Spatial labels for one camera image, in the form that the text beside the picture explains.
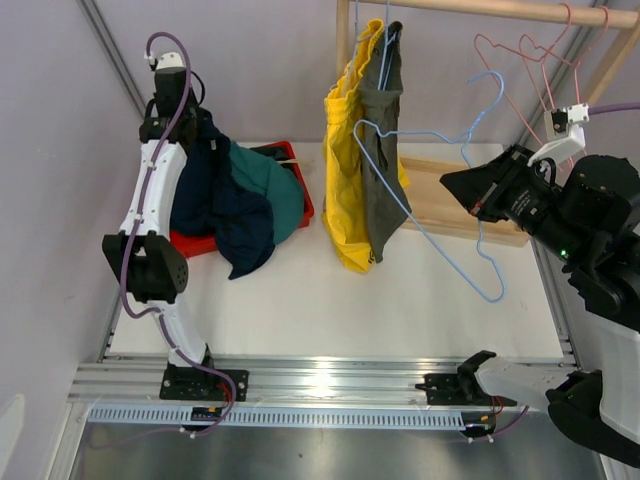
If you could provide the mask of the olive green shorts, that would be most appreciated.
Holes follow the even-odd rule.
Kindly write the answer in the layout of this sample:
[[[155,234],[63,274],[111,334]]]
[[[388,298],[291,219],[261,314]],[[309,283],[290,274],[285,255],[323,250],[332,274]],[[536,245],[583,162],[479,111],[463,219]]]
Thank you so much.
[[[395,45],[387,89],[377,90],[384,32],[375,43],[358,87],[363,106],[363,122],[359,129],[364,146],[362,178],[365,221],[369,243],[377,263],[383,261],[386,243],[411,212],[405,194],[406,181],[400,177],[401,162],[398,159],[398,141],[394,133],[398,129],[400,97],[404,92],[400,52],[403,24],[399,21],[394,23],[402,30]]]

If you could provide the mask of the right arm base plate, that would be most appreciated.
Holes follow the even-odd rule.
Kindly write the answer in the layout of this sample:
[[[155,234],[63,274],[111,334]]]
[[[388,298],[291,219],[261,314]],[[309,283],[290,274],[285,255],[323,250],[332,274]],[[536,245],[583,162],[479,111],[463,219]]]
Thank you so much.
[[[512,407],[517,404],[506,397],[491,397],[473,378],[453,373],[425,374],[422,382],[415,384],[414,388],[424,392],[427,403],[432,406]]]

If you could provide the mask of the teal green shorts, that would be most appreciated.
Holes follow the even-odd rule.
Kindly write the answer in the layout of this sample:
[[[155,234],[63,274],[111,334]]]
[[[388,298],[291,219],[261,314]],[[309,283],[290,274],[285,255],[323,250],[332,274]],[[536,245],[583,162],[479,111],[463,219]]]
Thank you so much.
[[[304,193],[295,175],[269,157],[232,141],[229,156],[234,180],[271,204],[274,243],[286,241],[303,217]]]

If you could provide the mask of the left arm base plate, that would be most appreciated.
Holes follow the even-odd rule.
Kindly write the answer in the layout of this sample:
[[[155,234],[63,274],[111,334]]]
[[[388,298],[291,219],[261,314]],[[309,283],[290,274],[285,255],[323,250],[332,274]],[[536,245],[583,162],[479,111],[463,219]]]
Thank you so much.
[[[159,397],[162,400],[213,401],[226,399],[229,383],[216,375],[195,368],[169,364],[164,371]]]

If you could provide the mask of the pink hanger of teal shorts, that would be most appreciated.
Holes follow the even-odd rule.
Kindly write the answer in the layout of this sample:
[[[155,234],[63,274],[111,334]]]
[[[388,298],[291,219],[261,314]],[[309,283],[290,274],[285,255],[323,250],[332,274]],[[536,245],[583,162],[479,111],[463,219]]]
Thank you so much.
[[[557,44],[563,40],[575,24],[573,7],[567,3],[559,3],[559,6],[565,10],[563,20],[565,26],[556,39],[549,45],[538,44],[535,39],[527,33],[523,33],[521,35],[516,49],[499,42],[494,42],[491,38],[482,33],[478,33],[474,38],[474,48],[476,53],[487,70],[490,70],[491,65],[487,61],[482,50],[482,46],[484,44],[490,46],[494,50],[504,50],[505,52],[515,55],[520,59],[527,72],[529,81],[536,92],[542,114],[557,108],[554,98],[554,90],[552,88],[552,78],[547,72],[547,63],[549,60],[556,63],[556,69],[553,71],[556,76],[560,73],[568,72],[573,74],[576,103],[582,102],[578,67],[582,62],[583,51],[579,50],[577,53],[574,53],[572,57],[568,54],[560,56],[555,52]]]

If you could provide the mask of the navy blue shorts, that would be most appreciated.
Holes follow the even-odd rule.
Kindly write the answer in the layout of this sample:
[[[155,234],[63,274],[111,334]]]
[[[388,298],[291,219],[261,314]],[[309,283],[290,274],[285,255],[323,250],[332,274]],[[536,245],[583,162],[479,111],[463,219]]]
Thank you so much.
[[[230,147],[205,112],[177,183],[170,227],[188,237],[213,236],[234,280],[260,268],[275,243],[271,203],[234,180]]]

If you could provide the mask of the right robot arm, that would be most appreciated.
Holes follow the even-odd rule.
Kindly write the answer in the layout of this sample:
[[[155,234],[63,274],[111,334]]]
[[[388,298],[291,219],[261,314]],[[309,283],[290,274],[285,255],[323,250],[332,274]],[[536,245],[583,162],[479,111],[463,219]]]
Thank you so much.
[[[630,467],[639,464],[639,174],[622,157],[587,155],[563,184],[551,157],[514,145],[489,163],[441,177],[484,222],[511,221],[561,263],[579,304],[563,311],[569,335],[580,321],[594,360],[553,375],[487,350],[457,369],[468,403],[500,397],[545,412],[576,444]]]

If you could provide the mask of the blue hanger of olive shorts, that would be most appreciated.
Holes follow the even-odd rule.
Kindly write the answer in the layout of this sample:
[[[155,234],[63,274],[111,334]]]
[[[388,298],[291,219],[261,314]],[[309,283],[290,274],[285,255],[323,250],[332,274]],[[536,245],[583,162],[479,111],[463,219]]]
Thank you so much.
[[[390,7],[391,1],[385,1],[385,31],[384,31],[384,45],[380,61],[380,69],[377,81],[377,90],[384,91],[387,89],[389,77],[391,75],[391,68],[393,64],[395,45],[398,41],[399,32],[402,30],[394,22],[390,21]]]

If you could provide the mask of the dark grey shorts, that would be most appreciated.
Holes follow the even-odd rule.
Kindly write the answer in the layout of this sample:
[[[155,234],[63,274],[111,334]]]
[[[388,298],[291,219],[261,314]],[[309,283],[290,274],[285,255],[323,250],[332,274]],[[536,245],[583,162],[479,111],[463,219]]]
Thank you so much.
[[[265,157],[269,157],[278,164],[285,164],[292,159],[287,148],[281,145],[250,147],[250,150]]]

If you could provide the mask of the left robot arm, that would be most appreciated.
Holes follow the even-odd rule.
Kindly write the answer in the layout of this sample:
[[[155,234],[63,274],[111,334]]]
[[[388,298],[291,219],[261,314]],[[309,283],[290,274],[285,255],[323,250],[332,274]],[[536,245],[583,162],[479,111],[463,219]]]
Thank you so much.
[[[140,162],[133,197],[119,231],[102,251],[116,276],[122,307],[132,319],[153,318],[168,347],[168,364],[186,370],[182,388],[197,400],[216,390],[208,347],[183,298],[189,271],[170,241],[176,187],[187,163],[184,145],[197,136],[198,104],[185,67],[158,67],[155,93],[139,128]]]

